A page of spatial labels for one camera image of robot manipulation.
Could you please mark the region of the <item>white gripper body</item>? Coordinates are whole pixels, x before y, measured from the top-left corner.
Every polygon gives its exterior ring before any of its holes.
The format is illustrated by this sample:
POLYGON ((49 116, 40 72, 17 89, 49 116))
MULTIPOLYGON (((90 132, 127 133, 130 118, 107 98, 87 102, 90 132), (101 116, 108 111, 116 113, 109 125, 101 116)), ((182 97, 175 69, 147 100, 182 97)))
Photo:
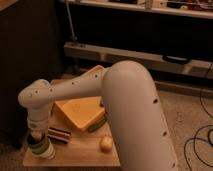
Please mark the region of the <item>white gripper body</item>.
POLYGON ((30 135, 32 138, 39 142, 42 137, 46 134, 46 131, 48 129, 49 124, 49 118, 45 117, 42 119, 35 119, 35 118, 27 118, 27 125, 30 129, 30 135))

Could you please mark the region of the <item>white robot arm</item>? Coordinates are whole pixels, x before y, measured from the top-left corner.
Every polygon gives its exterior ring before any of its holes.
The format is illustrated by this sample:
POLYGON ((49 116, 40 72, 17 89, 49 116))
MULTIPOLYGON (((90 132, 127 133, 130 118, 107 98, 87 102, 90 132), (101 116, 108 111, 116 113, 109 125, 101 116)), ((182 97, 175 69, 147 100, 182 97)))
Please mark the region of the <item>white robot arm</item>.
POLYGON ((149 71, 120 61, 58 84, 38 79, 18 94, 32 130, 48 126, 47 105, 54 101, 100 96, 108 114, 122 171, 179 171, 161 101, 149 71))

